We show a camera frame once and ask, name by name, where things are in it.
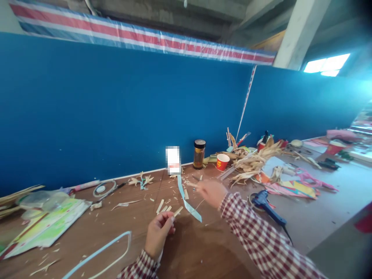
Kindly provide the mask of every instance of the concrete ceiling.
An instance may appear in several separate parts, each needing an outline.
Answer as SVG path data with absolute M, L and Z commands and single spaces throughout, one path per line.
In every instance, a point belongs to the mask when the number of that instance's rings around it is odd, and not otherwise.
M 89 13 L 84 0 L 39 0 Z M 296 0 L 91 0 L 103 17 L 194 38 L 247 47 L 286 29 Z M 350 0 L 332 0 L 312 44 L 347 37 L 360 26 Z

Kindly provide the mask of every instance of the shirt cuff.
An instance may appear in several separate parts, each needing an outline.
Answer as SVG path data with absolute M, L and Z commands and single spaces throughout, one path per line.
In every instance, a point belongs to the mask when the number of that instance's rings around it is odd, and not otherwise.
M 156 272 L 160 267 L 160 263 L 153 260 L 145 250 L 141 251 L 141 254 L 137 258 L 137 264 L 141 268 L 142 272 L 148 276 L 148 278 L 153 278 L 156 276 Z

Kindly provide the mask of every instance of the glue gun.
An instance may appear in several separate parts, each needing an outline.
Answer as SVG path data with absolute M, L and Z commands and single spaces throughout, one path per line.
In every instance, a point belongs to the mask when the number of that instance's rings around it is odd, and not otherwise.
M 290 239 L 292 245 L 293 245 L 293 242 L 292 242 L 292 239 L 291 237 L 289 236 L 288 234 L 288 231 L 286 229 L 286 224 L 287 224 L 287 221 L 280 217 L 272 208 L 271 206 L 269 205 L 268 201 L 267 201 L 267 196 L 269 195 L 267 190 L 262 190 L 260 191 L 259 193 L 256 193 L 256 194 L 252 194 L 253 195 L 253 199 L 252 199 L 252 203 L 254 204 L 254 206 L 260 208 L 260 209 L 263 209 L 267 212 L 267 214 L 270 215 L 271 218 L 273 218 L 273 220 L 283 228 L 284 232 L 288 235 L 288 238 Z

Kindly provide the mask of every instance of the window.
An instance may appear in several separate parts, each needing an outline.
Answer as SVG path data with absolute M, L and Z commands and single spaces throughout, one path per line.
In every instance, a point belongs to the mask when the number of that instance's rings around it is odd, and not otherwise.
M 310 61 L 306 64 L 304 72 L 320 72 L 322 76 L 336 76 L 349 58 L 350 54 L 343 54 L 324 59 Z

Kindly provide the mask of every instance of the blue wall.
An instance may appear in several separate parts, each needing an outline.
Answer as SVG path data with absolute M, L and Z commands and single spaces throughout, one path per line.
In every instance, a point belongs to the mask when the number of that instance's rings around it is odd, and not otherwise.
M 163 168 L 167 145 L 192 162 L 195 139 L 210 154 L 226 148 L 226 127 L 237 131 L 250 65 L 0 40 L 0 196 Z
M 276 139 L 308 139 L 348 128 L 372 99 L 371 82 L 258 66 L 239 137 L 254 145 L 265 130 Z

